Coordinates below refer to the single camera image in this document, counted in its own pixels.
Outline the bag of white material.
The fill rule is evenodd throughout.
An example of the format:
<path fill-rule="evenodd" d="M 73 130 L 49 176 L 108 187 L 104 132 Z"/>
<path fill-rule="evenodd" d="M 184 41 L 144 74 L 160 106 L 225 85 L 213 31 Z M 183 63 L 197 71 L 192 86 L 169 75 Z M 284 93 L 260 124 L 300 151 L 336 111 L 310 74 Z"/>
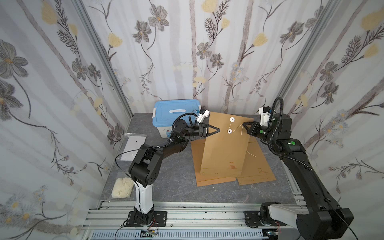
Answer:
<path fill-rule="evenodd" d="M 114 199 L 129 198 L 134 188 L 134 181 L 131 178 L 117 178 L 112 190 L 111 197 Z"/>

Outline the kraft file bag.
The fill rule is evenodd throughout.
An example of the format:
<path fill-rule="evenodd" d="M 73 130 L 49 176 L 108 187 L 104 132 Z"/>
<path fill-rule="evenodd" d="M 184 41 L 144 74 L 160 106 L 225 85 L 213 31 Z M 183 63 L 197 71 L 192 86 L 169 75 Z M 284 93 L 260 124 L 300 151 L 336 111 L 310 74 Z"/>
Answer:
<path fill-rule="evenodd" d="M 243 123 L 253 121 L 247 117 L 210 113 L 209 125 L 221 131 L 206 137 L 201 175 L 236 178 L 242 174 L 250 139 Z"/>
<path fill-rule="evenodd" d="M 221 177 L 214 177 L 214 176 L 203 176 L 200 174 L 205 141 L 206 141 L 205 139 L 201 139 L 201 140 L 195 140 L 191 142 L 197 187 L 204 187 L 209 185 L 216 185 L 216 184 L 229 183 L 229 182 L 236 181 L 236 178 L 231 178 L 231 177 L 221 178 Z"/>
<path fill-rule="evenodd" d="M 269 166 L 259 142 L 250 137 L 245 155 L 242 174 L 237 177 L 240 186 L 275 181 L 276 177 Z"/>

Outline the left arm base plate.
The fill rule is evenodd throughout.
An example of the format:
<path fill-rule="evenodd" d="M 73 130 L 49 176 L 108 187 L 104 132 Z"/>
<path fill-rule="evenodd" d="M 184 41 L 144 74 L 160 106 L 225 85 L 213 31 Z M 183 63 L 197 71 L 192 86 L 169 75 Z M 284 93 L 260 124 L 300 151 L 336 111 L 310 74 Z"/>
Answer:
<path fill-rule="evenodd" d="M 148 214 L 140 212 L 129 212 L 127 220 L 124 221 L 125 227 L 165 227 L 167 224 L 167 211 L 154 211 Z"/>

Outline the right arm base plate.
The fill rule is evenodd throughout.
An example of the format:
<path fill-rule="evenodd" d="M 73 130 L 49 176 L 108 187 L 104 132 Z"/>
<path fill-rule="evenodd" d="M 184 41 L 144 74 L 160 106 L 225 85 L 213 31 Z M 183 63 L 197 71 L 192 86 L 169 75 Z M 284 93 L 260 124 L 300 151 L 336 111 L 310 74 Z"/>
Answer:
<path fill-rule="evenodd" d="M 257 227 L 284 227 L 285 223 L 275 221 L 268 216 L 267 213 L 261 213 L 260 211 L 244 211 L 245 224 L 250 228 Z"/>

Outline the blue lid storage box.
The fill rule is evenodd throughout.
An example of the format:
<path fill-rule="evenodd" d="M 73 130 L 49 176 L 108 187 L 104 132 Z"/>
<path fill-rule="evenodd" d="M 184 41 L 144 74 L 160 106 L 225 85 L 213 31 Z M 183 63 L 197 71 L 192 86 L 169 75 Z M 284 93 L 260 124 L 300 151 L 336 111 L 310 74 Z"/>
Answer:
<path fill-rule="evenodd" d="M 168 138 L 172 131 L 172 124 L 177 117 L 191 112 L 198 114 L 200 109 L 201 105 L 198 100 L 158 101 L 153 109 L 152 123 L 162 138 Z"/>

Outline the clear plastic zip bag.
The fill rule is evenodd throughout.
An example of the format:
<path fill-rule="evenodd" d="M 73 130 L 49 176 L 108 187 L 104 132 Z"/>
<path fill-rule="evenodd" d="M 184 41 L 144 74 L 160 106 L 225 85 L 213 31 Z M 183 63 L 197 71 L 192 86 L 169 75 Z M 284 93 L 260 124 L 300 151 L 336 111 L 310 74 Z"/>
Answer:
<path fill-rule="evenodd" d="M 145 143 L 147 135 L 126 133 L 122 139 L 122 146 L 119 150 L 124 153 L 118 157 L 118 160 L 123 162 L 132 162 L 138 153 L 138 149 Z"/>

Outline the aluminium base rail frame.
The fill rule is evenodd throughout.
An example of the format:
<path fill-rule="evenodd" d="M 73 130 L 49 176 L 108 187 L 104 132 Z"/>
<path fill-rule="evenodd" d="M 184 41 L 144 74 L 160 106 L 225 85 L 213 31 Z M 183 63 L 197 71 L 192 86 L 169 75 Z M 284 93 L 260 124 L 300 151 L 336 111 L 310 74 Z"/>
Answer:
<path fill-rule="evenodd" d="M 260 229 L 267 240 L 304 240 L 297 229 L 284 227 L 250 228 L 245 224 L 244 211 L 259 211 L 260 204 L 228 203 L 183 203 L 156 202 L 155 211 L 167 211 L 165 227 L 125 227 L 129 212 L 133 212 L 134 202 L 103 201 L 99 208 L 89 210 L 83 224 L 81 239 L 95 230 L 142 230 L 146 234 L 156 235 L 160 230 L 234 230 Z M 302 205 L 285 205 L 294 210 L 305 210 Z"/>

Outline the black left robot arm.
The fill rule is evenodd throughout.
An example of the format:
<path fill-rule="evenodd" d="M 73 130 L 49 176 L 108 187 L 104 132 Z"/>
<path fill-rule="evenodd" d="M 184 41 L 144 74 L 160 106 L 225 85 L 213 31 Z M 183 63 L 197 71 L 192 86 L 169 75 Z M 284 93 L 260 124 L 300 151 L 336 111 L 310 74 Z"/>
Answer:
<path fill-rule="evenodd" d="M 136 189 L 134 216 L 146 225 L 154 218 L 152 187 L 159 175 L 163 160 L 172 154 L 182 152 L 188 145 L 187 137 L 207 138 L 221 131 L 217 127 L 204 123 L 204 119 L 209 115 L 210 111 L 205 109 L 182 114 L 173 122 L 170 137 L 165 144 L 157 146 L 143 144 L 139 149 L 124 151 L 116 156 L 117 161 L 124 154 L 136 153 L 129 170 L 127 172 L 122 170 L 122 172 L 133 180 Z"/>

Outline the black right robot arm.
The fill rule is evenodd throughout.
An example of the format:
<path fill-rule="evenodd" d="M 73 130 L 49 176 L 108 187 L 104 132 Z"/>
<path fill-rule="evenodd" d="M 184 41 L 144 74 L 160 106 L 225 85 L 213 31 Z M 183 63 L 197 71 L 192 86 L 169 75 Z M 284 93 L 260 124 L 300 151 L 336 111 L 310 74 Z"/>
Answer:
<path fill-rule="evenodd" d="M 252 217 L 247 217 L 247 226 L 270 227 L 283 223 L 297 229 L 305 240 L 340 239 L 351 228 L 354 215 L 332 197 L 309 162 L 304 146 L 291 137 L 292 119 L 283 113 L 284 100 L 278 97 L 272 107 L 260 110 L 260 121 L 245 122 L 243 127 L 247 134 L 259 138 L 288 167 L 307 208 L 294 210 L 278 202 L 263 203 L 255 218 L 258 223 L 251 224 Z"/>

